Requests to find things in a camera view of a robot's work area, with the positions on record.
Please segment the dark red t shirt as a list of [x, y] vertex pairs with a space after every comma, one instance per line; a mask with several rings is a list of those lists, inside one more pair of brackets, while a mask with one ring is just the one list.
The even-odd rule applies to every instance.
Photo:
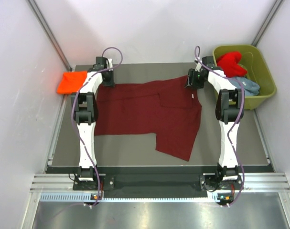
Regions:
[[156, 135], [156, 150], [189, 161], [200, 128], [197, 92], [187, 76], [148, 83], [100, 86], [94, 135]]

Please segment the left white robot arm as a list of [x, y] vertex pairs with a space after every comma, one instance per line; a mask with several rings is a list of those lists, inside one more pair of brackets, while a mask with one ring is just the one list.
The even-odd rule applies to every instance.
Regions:
[[114, 85], [112, 60], [96, 57], [96, 63], [86, 72], [86, 79], [76, 93], [71, 94], [72, 118], [80, 143], [80, 160], [73, 190], [99, 190], [100, 177], [94, 147], [94, 130], [98, 120], [96, 94], [99, 86]]

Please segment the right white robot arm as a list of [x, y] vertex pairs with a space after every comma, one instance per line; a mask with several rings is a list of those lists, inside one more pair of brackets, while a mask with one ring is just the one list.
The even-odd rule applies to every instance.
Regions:
[[195, 56], [195, 68], [188, 71], [185, 87], [204, 88], [210, 83], [218, 93], [215, 116], [221, 129], [221, 153], [217, 163], [217, 171], [213, 178], [205, 178], [203, 188], [213, 187], [213, 191], [225, 189], [234, 182], [240, 182], [239, 160], [237, 158], [237, 133], [244, 111], [244, 90], [232, 84], [232, 80], [224, 75], [223, 70], [214, 63], [213, 56], [202, 59]]

